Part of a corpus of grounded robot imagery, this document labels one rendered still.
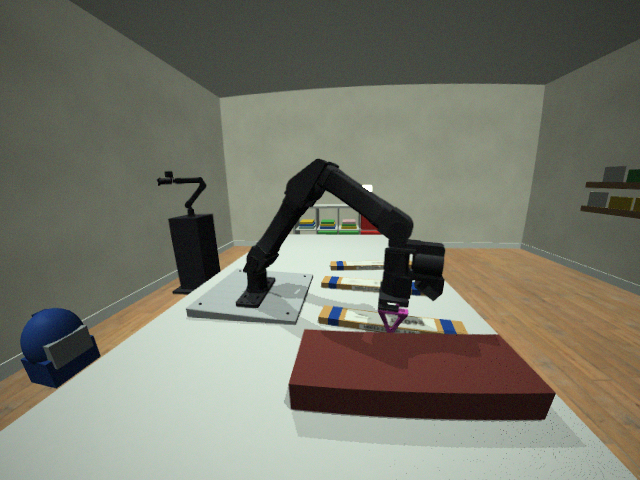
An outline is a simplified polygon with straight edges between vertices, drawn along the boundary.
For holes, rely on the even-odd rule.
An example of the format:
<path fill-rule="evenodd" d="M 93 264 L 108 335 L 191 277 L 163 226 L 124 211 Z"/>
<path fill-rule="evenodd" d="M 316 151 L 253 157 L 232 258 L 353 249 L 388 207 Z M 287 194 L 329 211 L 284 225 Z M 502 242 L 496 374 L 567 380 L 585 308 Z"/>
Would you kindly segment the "white electrode pack with printed label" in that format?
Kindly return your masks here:
<path fill-rule="evenodd" d="M 331 270 L 383 270 L 380 261 L 331 261 Z"/>
<path fill-rule="evenodd" d="M 382 280 L 325 276 L 321 288 L 344 289 L 355 291 L 379 292 Z M 411 295 L 425 296 L 418 291 L 412 282 Z"/>

